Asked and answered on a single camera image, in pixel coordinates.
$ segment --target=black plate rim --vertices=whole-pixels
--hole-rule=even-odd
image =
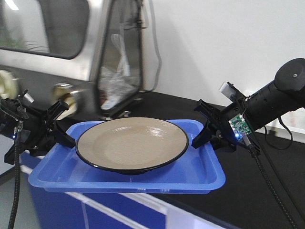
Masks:
[[[130,118],[148,118],[148,117],[130,117]],[[76,150],[76,153],[77,155],[79,156],[79,158],[84,161],[85,163],[87,163],[88,165],[90,166],[93,166],[93,167],[96,167],[96,168],[99,168],[99,169],[103,169],[103,170],[106,170],[106,171],[111,171],[111,172],[117,172],[117,173],[121,173],[121,174],[125,174],[125,175],[136,175],[136,174],[141,174],[141,173],[144,173],[144,172],[147,172],[147,171],[150,171],[150,170],[153,170],[155,168],[160,168],[160,167],[163,167],[165,165],[168,165],[172,162],[174,162],[175,160],[179,159],[187,150],[187,148],[189,147],[189,137],[188,137],[188,134],[181,128],[179,127],[177,124],[175,123],[172,123],[170,121],[167,121],[167,120],[163,120],[163,119],[158,119],[158,118],[149,118],[149,119],[155,119],[155,120],[160,120],[160,121],[166,121],[168,123],[171,123],[173,125],[175,125],[176,127],[178,127],[180,130],[182,130],[182,132],[185,134],[185,137],[186,137],[186,144],[184,146],[184,149],[174,158],[172,158],[171,160],[169,161],[166,161],[166,162],[163,162],[161,164],[158,164],[158,165],[155,165],[155,166],[152,166],[152,167],[145,167],[145,168],[137,168],[137,169],[116,169],[116,168],[109,168],[109,167],[103,167],[103,166],[100,166],[100,165],[97,165],[96,163],[93,163],[89,160],[87,160],[86,158],[84,158],[79,150],[78,150],[78,142],[80,140],[80,138],[87,132],[89,131],[90,129],[98,126],[98,125],[102,125],[104,123],[107,123],[107,122],[110,122],[110,121],[115,121],[115,120],[118,120],[118,119],[112,119],[112,120],[107,120],[105,122],[102,122],[102,123],[98,123],[92,127],[90,127],[89,129],[87,129],[84,133],[82,133],[80,135],[80,137],[77,139],[77,142],[76,142],[76,146],[75,146],[75,150]]]

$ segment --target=plastic tray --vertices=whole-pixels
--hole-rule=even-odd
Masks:
[[[195,120],[169,120],[180,126],[190,143],[202,130]],[[100,122],[82,122],[69,128],[75,139]],[[70,149],[56,144],[33,169],[29,183],[49,192],[141,192],[207,194],[225,182],[224,172],[210,143],[187,151],[176,161],[139,175],[123,175],[92,167]]]

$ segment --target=black cable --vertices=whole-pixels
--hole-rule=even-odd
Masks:
[[[279,123],[282,125],[282,127],[284,127],[284,128],[288,131],[288,133],[289,133],[289,135],[290,135],[290,142],[289,142],[289,144],[288,144],[286,147],[284,147],[284,148],[279,148],[279,147],[277,147],[277,146],[271,144],[270,142],[268,142],[268,140],[267,140],[267,128],[266,128],[266,126],[264,126],[264,129],[265,129],[265,134],[264,134],[264,135],[265,135],[265,142],[267,143],[267,145],[269,145],[270,147],[272,147],[272,148],[274,148],[274,149],[278,149],[278,150],[288,149],[288,148],[291,146],[291,144],[292,144],[292,142],[293,142],[293,140],[294,140],[294,137],[292,136],[292,133],[291,133],[291,131],[289,130],[289,128],[283,123],[281,117],[278,118],[278,121],[279,121]]]
[[[258,142],[258,139],[255,135],[255,133],[253,133],[256,141]],[[301,216],[301,218],[303,219],[303,221],[305,222],[305,214],[304,212],[301,210],[301,208],[297,205],[295,199],[293,198],[291,192],[289,191],[288,187],[286,186],[286,184],[284,183],[282,177],[280,176],[279,172],[277,171],[274,163],[272,162],[272,159],[270,158],[269,154],[267,153],[266,149],[260,145],[260,149],[262,150],[262,152],[264,153],[269,165],[271,166],[273,172],[275,173],[278,181],[280,182],[282,188],[284,189],[284,191],[286,192],[286,194],[288,195],[289,199],[291,200],[291,203],[293,204],[293,206],[295,207],[295,209],[297,210],[297,212],[299,213],[299,215]]]
[[[274,186],[272,185],[269,176],[267,175],[259,157],[256,154],[252,154],[253,158],[255,159],[257,166],[261,172],[261,174],[263,175],[272,195],[274,196],[274,198],[276,199],[277,204],[279,205],[279,207],[282,209],[283,213],[285,214],[286,218],[288,219],[290,225],[292,226],[293,229],[297,229],[297,225],[294,221],[294,219],[292,218],[292,216],[290,215],[290,213],[288,212],[287,208],[285,207],[285,205],[283,204],[282,200],[280,199],[279,195],[277,194]]]
[[[238,105],[238,108],[239,108],[241,111],[243,111],[243,114],[244,114],[244,113],[246,112],[246,107],[245,107],[244,103],[240,103],[240,102],[238,101],[237,98],[235,98],[235,102],[236,102],[236,104]],[[283,123],[281,117],[279,117],[278,120],[279,120],[280,124],[287,130],[288,127],[284,125],[284,123]],[[255,137],[256,141],[257,141],[257,144],[259,144],[259,141],[258,141],[258,139],[257,139],[257,137],[256,137],[256,135],[255,135],[254,129],[252,128],[251,125],[249,125],[249,128],[251,129],[252,134],[253,134],[253,136]],[[257,163],[257,166],[258,166],[258,168],[259,168],[261,174],[263,175],[263,177],[264,177],[264,179],[265,179],[265,181],[266,181],[266,183],[267,183],[267,185],[268,185],[268,187],[269,187],[269,189],[270,189],[272,195],[274,196],[274,198],[275,198],[277,204],[279,205],[279,207],[281,208],[281,210],[282,210],[283,213],[285,214],[285,216],[286,216],[286,218],[288,219],[288,221],[289,221],[290,225],[292,226],[292,228],[293,228],[293,229],[296,229],[296,228],[297,228],[297,225],[296,225],[294,219],[292,218],[292,216],[290,215],[290,213],[288,212],[287,208],[286,208],[285,205],[283,204],[283,202],[282,202],[282,200],[280,199],[279,195],[277,194],[277,191],[275,190],[274,186],[272,185],[272,183],[271,183],[271,181],[270,181],[270,178],[268,177],[268,175],[267,175],[267,173],[266,173],[266,171],[265,171],[265,169],[264,169],[264,167],[263,167],[263,165],[262,165],[260,159],[258,158],[258,153],[257,153],[255,147],[254,147],[252,144],[251,144],[251,146],[252,146],[252,147],[249,147],[250,153],[251,153],[252,157],[255,159],[255,161],[256,161],[256,163]],[[265,151],[263,148],[262,148],[262,150],[263,150],[263,152],[264,152],[264,154],[265,154],[265,156],[266,156],[266,158],[267,158],[269,164],[271,165],[273,171],[275,172],[277,178],[279,179],[279,181],[280,181],[282,187],[284,188],[284,190],[285,190],[286,193],[288,194],[288,196],[289,196],[290,200],[292,201],[293,205],[294,205],[294,206],[296,207],[296,209],[298,210],[298,207],[296,206],[296,204],[295,204],[295,202],[294,202],[292,196],[290,195],[290,192],[288,191],[287,187],[284,185],[284,182],[282,181],[282,179],[280,178],[280,176],[279,176],[277,170],[275,169],[275,166],[274,166],[274,164],[272,163],[271,158],[267,156],[267,153],[266,153],[266,151]]]
[[[14,201],[10,213],[10,221],[8,229],[13,229],[15,225],[15,219],[17,215],[18,203],[19,203],[19,193],[20,193],[20,161],[19,161],[19,142],[20,142],[20,132],[16,131],[14,149],[15,149],[15,189],[14,189]]]
[[[155,53],[156,53],[157,58],[158,58],[158,68],[157,68],[157,72],[156,72],[155,80],[154,80],[154,85],[153,85],[152,89],[144,90],[144,91],[142,91],[142,93],[152,92],[156,89],[156,87],[158,85],[158,82],[159,82],[159,75],[160,75],[160,71],[161,71],[161,67],[162,67],[162,59],[161,59],[161,55],[160,55],[159,47],[158,47],[158,42],[157,42],[156,20],[155,20],[153,3],[152,3],[152,0],[148,0],[148,2],[149,2],[149,8],[151,10],[153,45],[154,45]]]

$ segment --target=circuit board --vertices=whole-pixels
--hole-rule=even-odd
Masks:
[[[229,120],[229,124],[235,134],[237,140],[241,140],[243,136],[250,134],[252,131],[241,114]]]

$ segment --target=beige plate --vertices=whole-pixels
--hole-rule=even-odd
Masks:
[[[120,173],[141,173],[178,159],[189,144],[175,124],[153,118],[122,118],[84,132],[77,153],[88,164]]]

